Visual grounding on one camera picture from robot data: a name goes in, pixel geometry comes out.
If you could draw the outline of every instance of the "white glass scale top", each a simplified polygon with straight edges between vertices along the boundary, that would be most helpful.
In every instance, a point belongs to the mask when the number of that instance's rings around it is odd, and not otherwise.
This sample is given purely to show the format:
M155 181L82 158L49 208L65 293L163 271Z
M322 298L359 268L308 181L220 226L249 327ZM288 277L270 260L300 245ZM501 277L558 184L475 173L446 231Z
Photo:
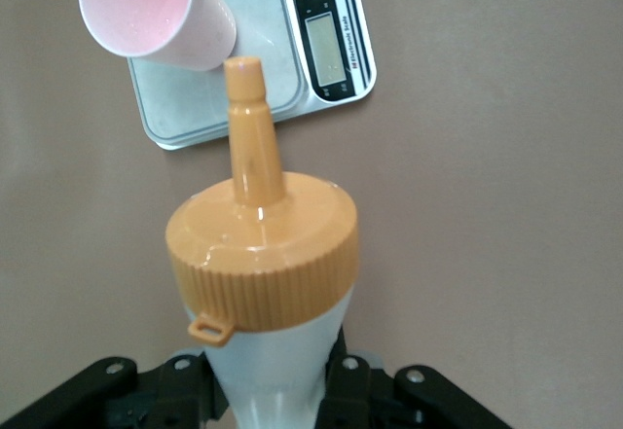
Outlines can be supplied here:
M354 101L374 85L360 0L225 2L238 30L232 55L261 58L275 121ZM145 132L162 148L227 134L222 67L196 72L131 59L129 69Z

